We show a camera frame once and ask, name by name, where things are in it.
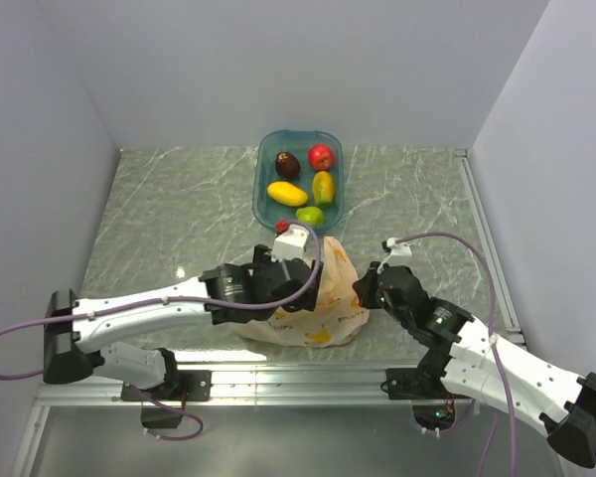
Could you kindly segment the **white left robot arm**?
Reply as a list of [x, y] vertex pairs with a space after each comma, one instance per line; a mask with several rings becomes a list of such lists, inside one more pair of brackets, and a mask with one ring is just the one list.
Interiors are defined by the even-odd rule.
[[174, 353], [130, 346], [127, 339], [177, 327], [266, 321], [277, 310], [312, 311], [322, 266], [319, 257], [276, 259], [258, 245], [252, 263], [226, 263], [169, 288], [97, 300], [57, 291], [44, 324], [43, 381], [67, 385], [100, 376], [150, 398], [171, 398], [184, 389]]

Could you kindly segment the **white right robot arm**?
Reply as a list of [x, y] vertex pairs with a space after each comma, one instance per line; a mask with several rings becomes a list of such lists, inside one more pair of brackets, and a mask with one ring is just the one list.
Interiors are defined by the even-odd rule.
[[381, 309], [427, 352], [422, 392], [473, 398], [513, 415], [561, 457], [596, 466], [596, 373], [560, 369], [511, 343], [458, 305], [429, 295], [405, 265], [372, 263], [353, 285], [362, 307]]

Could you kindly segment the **translucent orange plastic bag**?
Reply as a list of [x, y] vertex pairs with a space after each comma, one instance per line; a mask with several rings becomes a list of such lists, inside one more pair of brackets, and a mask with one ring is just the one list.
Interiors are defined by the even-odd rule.
[[277, 310], [266, 321], [235, 324], [235, 333], [284, 347], [325, 348], [353, 341], [370, 318], [352, 287], [358, 274], [336, 238], [324, 238], [323, 255], [324, 268], [313, 312]]

